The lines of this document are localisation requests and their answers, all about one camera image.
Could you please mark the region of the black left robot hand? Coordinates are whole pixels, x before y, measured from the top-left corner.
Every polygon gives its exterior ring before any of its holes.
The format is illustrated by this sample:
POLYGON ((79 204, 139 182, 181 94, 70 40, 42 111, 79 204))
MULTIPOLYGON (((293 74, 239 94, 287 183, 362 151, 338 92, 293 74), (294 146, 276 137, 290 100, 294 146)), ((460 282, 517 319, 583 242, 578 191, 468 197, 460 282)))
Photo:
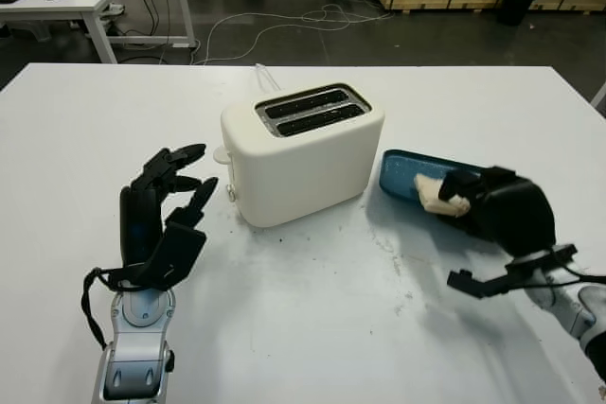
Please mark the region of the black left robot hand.
POLYGON ((194 228, 202 220, 203 210, 219 179, 205 181, 184 176, 179 171, 205 155, 205 144, 193 144, 176 150, 162 148, 149 159, 142 172, 123 187, 119 196, 120 250, 125 266, 148 260, 170 222, 194 228), (162 220, 162 203, 174 193, 192 194, 189 203, 175 209, 162 220))

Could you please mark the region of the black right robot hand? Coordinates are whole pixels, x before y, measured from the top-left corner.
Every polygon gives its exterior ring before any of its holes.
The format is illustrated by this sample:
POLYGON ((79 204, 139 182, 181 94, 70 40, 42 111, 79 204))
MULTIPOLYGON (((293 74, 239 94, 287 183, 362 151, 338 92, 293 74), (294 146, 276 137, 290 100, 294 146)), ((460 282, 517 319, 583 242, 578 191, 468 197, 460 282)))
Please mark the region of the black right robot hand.
POLYGON ((446 173, 438 198, 459 196, 469 211, 444 222, 470 236, 491 241, 517 258, 548 250, 556 244, 555 218, 541 188, 515 171, 484 167, 473 173, 454 169, 446 173))

